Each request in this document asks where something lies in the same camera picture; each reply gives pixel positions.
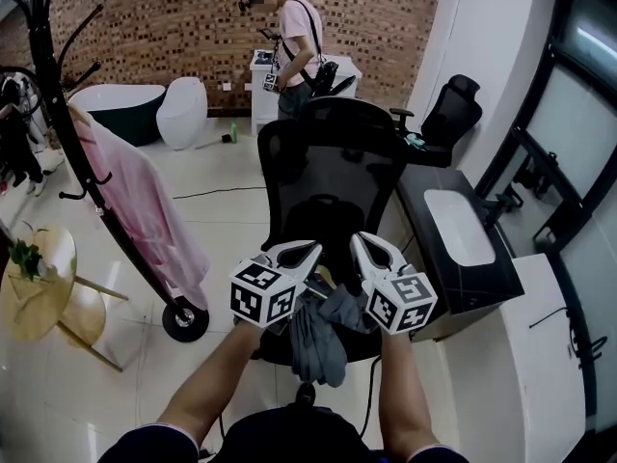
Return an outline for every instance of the sink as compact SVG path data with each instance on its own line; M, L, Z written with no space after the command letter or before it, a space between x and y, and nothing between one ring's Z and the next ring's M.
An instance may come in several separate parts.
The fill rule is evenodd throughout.
M495 262L495 250L469 200L453 190L428 189L424 201L445 249L461 266Z

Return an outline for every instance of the black coat rack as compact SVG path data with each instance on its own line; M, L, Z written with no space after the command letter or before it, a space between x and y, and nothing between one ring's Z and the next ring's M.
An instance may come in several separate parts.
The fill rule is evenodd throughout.
M67 55L68 48L75 41L77 35L100 13L103 7L101 5L97 6L86 20L80 24L68 39L60 54L60 59L56 62L49 22L51 0L31 0L30 6L24 0L12 1L17 4L25 15L32 62L36 72L32 72L27 68L2 66L0 66L0 71L21 72L40 90L39 101L30 111L25 112L23 116L32 115L39 108L40 103L45 101L47 112L65 151L65 156L83 189L83 193L80 195L61 192L60 198L79 201L84 199L87 193L90 194L96 205L96 213L100 216L109 233L112 234L118 245L120 245L121 249L148 284L167 304L163 312L163 327L167 333L173 339L182 342L197 340L205 333L208 327L208 312L197 309L184 297L172 298L165 285L154 275L149 264L144 260L132 239L126 233L114 209L105 202L105 199L98 190L98 186L107 183L113 174L110 173L104 180L96 179L86 153L84 153L77 138L77 133L68 112L65 90L73 89L84 82L100 69L100 63L95 62L76 82L71 84L62 83L62 63Z

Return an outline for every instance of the chair armrest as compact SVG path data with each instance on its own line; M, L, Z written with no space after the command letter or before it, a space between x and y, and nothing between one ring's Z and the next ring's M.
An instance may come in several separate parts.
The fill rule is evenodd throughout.
M415 117L414 112L410 112L409 110L405 110L404 108L390 108L389 112L392 115L398 115L400 119L398 120L398 130L401 135L407 135L407 128L405 128L405 120L407 117Z

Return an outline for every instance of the white bathtub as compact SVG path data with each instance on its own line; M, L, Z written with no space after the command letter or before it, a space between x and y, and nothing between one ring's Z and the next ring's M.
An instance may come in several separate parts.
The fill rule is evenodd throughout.
M165 98L158 85L99 84L74 95L69 103L90 112L94 119L133 146L160 138L156 112Z

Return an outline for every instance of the white toilet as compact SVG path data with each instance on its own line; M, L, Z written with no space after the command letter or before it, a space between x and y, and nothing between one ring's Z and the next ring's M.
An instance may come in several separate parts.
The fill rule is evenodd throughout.
M205 135L208 99L197 77L180 77L170 85L156 112L156 123L165 143L173 150L185 150Z

